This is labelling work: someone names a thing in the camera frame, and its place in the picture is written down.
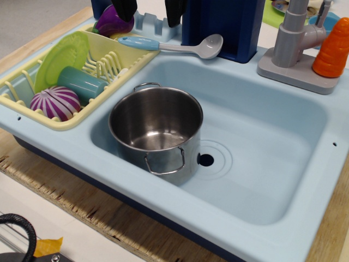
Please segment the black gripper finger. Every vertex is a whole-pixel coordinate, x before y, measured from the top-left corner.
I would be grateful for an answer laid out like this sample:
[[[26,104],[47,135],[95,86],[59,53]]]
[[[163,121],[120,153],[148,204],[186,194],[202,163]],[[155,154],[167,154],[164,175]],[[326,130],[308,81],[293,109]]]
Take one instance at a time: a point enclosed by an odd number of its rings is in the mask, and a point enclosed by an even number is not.
[[[137,0],[112,0],[118,16],[125,22],[130,22],[137,11]]]
[[[165,0],[168,25],[174,28],[180,24],[182,15],[186,11],[187,0]]]

